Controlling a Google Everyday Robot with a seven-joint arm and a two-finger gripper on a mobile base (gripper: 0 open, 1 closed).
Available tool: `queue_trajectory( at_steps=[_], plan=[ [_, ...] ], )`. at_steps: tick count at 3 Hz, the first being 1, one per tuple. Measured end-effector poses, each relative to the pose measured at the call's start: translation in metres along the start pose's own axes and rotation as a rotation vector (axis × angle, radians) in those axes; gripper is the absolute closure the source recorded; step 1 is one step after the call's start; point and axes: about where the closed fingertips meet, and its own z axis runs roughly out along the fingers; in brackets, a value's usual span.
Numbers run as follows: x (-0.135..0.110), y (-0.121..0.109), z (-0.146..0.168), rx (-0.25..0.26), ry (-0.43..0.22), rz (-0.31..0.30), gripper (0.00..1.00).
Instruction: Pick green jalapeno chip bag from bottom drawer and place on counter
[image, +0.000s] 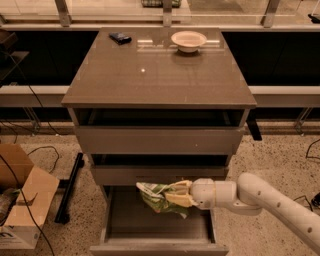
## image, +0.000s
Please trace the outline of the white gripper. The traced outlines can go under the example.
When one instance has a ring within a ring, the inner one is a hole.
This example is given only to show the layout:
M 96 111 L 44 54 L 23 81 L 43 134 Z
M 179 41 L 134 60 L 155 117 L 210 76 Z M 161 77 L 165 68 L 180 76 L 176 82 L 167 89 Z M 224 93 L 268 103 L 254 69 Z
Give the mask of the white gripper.
M 170 184 L 169 187 L 170 192 L 174 194 L 166 193 L 165 198 L 171 203 L 186 208 L 197 206 L 200 210 L 210 210 L 215 206 L 216 191 L 212 179 L 200 178 L 193 183 L 190 180 L 182 180 Z

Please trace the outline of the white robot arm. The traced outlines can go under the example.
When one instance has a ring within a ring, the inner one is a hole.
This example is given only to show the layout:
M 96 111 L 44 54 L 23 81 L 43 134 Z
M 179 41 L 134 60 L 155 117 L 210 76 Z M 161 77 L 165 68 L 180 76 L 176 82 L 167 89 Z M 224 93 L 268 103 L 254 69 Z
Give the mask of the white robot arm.
M 242 173 L 236 182 L 209 178 L 180 181 L 171 184 L 164 195 L 171 203 L 200 210 L 222 207 L 237 214 L 257 215 L 264 209 L 320 254 L 320 216 L 254 174 Z

